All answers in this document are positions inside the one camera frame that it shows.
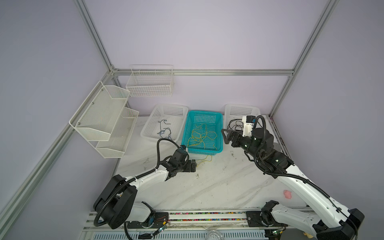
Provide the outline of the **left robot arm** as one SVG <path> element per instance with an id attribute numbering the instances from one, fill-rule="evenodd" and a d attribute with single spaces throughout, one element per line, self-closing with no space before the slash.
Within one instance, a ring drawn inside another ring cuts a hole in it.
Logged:
<path id="1" fill-rule="evenodd" d="M 171 156 L 161 159 L 160 143 L 170 142 L 177 147 Z M 156 144 L 157 163 L 150 170 L 133 177 L 113 176 L 94 203 L 96 216 L 94 227 L 109 226 L 116 229 L 133 222 L 150 228 L 155 222 L 156 211 L 147 202 L 138 202 L 136 197 L 156 184 L 175 177 L 178 173 L 194 173 L 196 160 L 190 159 L 187 147 L 170 139 L 161 138 Z"/>

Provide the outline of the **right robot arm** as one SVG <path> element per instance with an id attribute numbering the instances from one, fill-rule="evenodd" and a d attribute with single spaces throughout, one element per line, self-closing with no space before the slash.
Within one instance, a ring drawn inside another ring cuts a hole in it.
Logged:
<path id="1" fill-rule="evenodd" d="M 342 205 L 313 183 L 284 153 L 274 148 L 274 136 L 263 116 L 244 116 L 243 129 L 222 129 L 224 143 L 241 148 L 249 161 L 264 174 L 289 187 L 314 214 L 294 210 L 278 201 L 267 202 L 260 214 L 261 224 L 294 227 L 317 240 L 356 240 L 365 218 L 358 209 Z"/>

